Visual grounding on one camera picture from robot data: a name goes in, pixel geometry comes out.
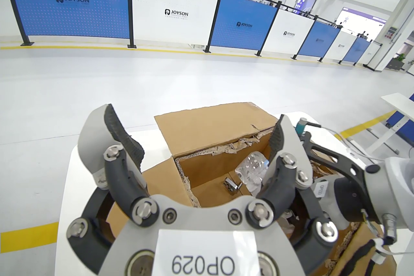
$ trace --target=metal part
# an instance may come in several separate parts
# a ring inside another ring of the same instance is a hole
[[[289,169],[295,169],[297,167],[296,158],[290,153],[282,153],[280,157],[283,160],[284,165]]]
[[[126,276],[151,276],[154,256],[154,252],[150,250],[138,251],[128,261]]]
[[[306,176],[306,174],[303,171],[298,172],[298,179],[302,182],[306,182],[309,180],[309,178]]]
[[[338,239],[338,229],[332,221],[323,224],[317,221],[316,232],[323,240],[329,243],[335,242]]]
[[[242,220],[241,212],[235,208],[229,211],[229,215],[227,217],[229,218],[229,222],[233,225],[240,224]]]
[[[273,223],[273,211],[267,202],[261,199],[254,199],[247,206],[249,212],[253,212],[254,217],[259,221],[260,227],[268,227]]]
[[[278,267],[272,258],[261,251],[257,252],[257,256],[259,257],[261,276],[278,276]]]
[[[243,183],[241,182],[239,185],[237,185],[232,179],[226,177],[226,179],[223,182],[223,185],[227,188],[231,195],[234,195],[238,192]]]
[[[108,147],[103,154],[103,158],[106,161],[114,161],[119,156],[119,151],[124,149],[122,144],[114,144],[113,146]]]
[[[384,213],[381,217],[384,225],[384,236],[392,239],[393,242],[397,241],[397,218],[390,213]]]
[[[174,208],[167,208],[162,215],[162,220],[166,224],[172,224],[177,219],[177,212]]]
[[[345,230],[349,226],[349,221],[341,213],[335,196],[335,180],[342,177],[338,174],[326,175],[314,180],[312,185],[312,190],[315,191],[315,187],[319,182],[328,181],[325,196],[319,198],[319,205],[338,230]]]
[[[136,202],[132,211],[133,221],[141,225],[142,221],[157,212],[157,203],[151,198],[142,198]]]
[[[368,131],[368,132],[370,132],[371,134],[373,134],[375,137],[380,138],[379,136],[377,136],[377,135],[375,135],[375,134],[374,134],[374,132],[372,131],[372,129],[371,129],[371,128],[367,128],[367,131]],[[398,149],[393,149],[393,148],[391,148],[391,147],[387,144],[387,142],[384,142],[383,144],[384,144],[385,146],[387,146],[388,148],[390,148],[390,149],[392,150],[392,152],[393,152],[393,153],[395,153],[395,155],[399,155],[399,150],[398,150]]]
[[[77,218],[68,227],[66,231],[66,237],[79,237],[83,238],[88,231],[88,222],[84,218]]]
[[[229,211],[236,208],[243,212],[251,201],[255,201],[252,196],[239,196],[222,206],[200,209],[181,205],[159,194],[151,198],[157,202],[161,213],[164,213],[167,208],[174,208],[177,212],[176,221],[168,225],[163,220],[157,220],[151,228],[143,228],[129,220],[106,256],[99,276],[125,275],[125,267],[137,251],[155,251],[158,232],[161,229],[234,231],[235,226],[227,218]],[[278,267],[278,276],[305,276],[294,248],[277,222],[263,229],[255,229],[247,220],[242,220],[237,230],[254,231],[257,251],[266,254],[275,262]]]

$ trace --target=white desk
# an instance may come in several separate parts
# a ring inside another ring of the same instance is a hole
[[[280,114],[271,113],[271,115],[277,118],[280,117]],[[315,119],[304,112],[290,112],[286,113],[286,115],[294,125],[301,117],[306,118],[309,122],[317,123]],[[306,127],[306,131],[309,131],[312,134],[313,142],[351,158],[362,168],[365,167],[361,160],[350,156],[346,151],[346,147],[327,130]],[[145,150],[141,171],[146,171],[170,158],[170,150],[168,149],[167,143],[160,130],[137,131],[131,133],[131,136],[134,140],[138,141]],[[96,185],[93,181],[93,177],[81,162],[77,146],[75,146],[69,161],[65,189],[63,191],[62,207],[60,210],[58,239],[56,243],[55,276],[94,275],[78,260],[72,251],[68,240],[66,239],[66,230],[74,219],[81,216],[95,189]]]
[[[400,119],[392,128],[379,137],[373,144],[371,144],[365,151],[368,155],[371,155],[381,144],[385,143],[392,135],[394,135],[399,128],[405,125],[410,119],[414,121],[414,102],[402,94],[388,94],[381,97],[389,105],[397,109],[398,112],[402,113],[404,117]]]

